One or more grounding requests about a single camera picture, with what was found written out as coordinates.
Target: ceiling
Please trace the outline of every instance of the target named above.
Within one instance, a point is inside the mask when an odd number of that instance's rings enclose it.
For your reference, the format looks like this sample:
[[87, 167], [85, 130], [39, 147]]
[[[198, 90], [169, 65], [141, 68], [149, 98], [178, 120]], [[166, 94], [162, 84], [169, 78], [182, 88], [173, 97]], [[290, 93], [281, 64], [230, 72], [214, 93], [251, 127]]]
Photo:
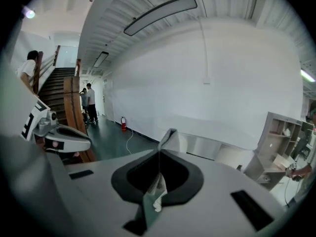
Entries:
[[[79, 43], [82, 75], [102, 75], [122, 52], [140, 40], [180, 22], [194, 20], [180, 12], [156, 21], [130, 37], [123, 33], [134, 17], [168, 0], [95, 0]], [[304, 24], [286, 0], [196, 0], [190, 13], [199, 17], [232, 17], [251, 21], [258, 28], [274, 28], [289, 34], [298, 49], [301, 67], [316, 78], [316, 53]], [[107, 59], [93, 68], [101, 51]], [[316, 87], [304, 80], [304, 94], [316, 98]]]
[[81, 33], [91, 5], [89, 0], [32, 0], [28, 7], [34, 9], [36, 15], [23, 20], [22, 31], [44, 38], [56, 36], [58, 40], [61, 37], [73, 40], [73, 34]]

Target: white shirt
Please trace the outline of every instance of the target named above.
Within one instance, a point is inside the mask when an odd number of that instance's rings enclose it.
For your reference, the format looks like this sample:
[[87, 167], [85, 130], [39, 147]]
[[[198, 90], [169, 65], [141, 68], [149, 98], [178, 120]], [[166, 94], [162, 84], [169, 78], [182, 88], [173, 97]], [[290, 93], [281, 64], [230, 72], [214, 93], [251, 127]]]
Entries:
[[95, 105], [94, 90], [93, 90], [93, 89], [88, 90], [88, 92], [87, 92], [87, 97], [90, 98], [90, 102], [89, 102], [89, 100], [88, 100], [89, 104], [90, 104], [90, 105]]
[[35, 61], [27, 60], [24, 62], [16, 71], [18, 78], [21, 78], [22, 73], [26, 73], [29, 77], [32, 77], [34, 74]]

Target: black slot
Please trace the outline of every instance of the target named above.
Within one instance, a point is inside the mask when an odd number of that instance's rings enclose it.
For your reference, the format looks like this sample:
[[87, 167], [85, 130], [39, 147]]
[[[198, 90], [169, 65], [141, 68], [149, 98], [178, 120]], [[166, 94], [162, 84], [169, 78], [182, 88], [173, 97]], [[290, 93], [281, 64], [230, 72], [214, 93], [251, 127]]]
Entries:
[[231, 193], [231, 196], [257, 231], [274, 220], [245, 191]]
[[93, 174], [93, 172], [90, 169], [88, 169], [88, 170], [84, 170], [84, 171], [80, 171], [80, 172], [69, 174], [69, 176], [70, 176], [71, 179], [77, 179], [77, 178], [88, 176], [88, 175], [91, 175], [91, 174]]

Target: ceiling light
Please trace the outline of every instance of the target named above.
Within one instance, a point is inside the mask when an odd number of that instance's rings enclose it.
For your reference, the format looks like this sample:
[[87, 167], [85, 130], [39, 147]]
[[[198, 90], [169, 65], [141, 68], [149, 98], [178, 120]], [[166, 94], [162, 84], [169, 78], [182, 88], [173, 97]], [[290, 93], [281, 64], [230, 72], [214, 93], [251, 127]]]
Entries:
[[303, 76], [303, 77], [305, 77], [308, 81], [310, 81], [310, 82], [314, 82], [315, 81], [315, 79], [314, 78], [312, 78], [309, 74], [307, 74], [304, 70], [302, 70], [301, 69], [301, 75]]
[[146, 26], [158, 21], [161, 18], [170, 16], [172, 14], [197, 8], [196, 0], [170, 0], [163, 4], [152, 8], [151, 10], [147, 11], [139, 18], [135, 19], [132, 23], [130, 23], [125, 29], [124, 33], [129, 36], [133, 36], [141, 29], [145, 28]]
[[109, 53], [103, 51], [103, 52], [99, 55], [98, 59], [95, 61], [93, 67], [98, 68], [98, 67], [101, 65], [101, 63], [102, 63], [108, 56], [109, 56]]

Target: staircase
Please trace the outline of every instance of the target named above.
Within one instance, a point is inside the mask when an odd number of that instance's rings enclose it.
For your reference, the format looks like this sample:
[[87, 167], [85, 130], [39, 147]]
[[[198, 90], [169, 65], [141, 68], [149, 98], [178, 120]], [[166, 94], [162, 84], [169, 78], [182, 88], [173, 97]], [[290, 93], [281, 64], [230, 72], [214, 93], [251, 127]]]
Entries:
[[64, 77], [75, 75], [75, 68], [55, 69], [39, 92], [39, 98], [57, 114], [60, 124], [68, 125], [64, 105]]

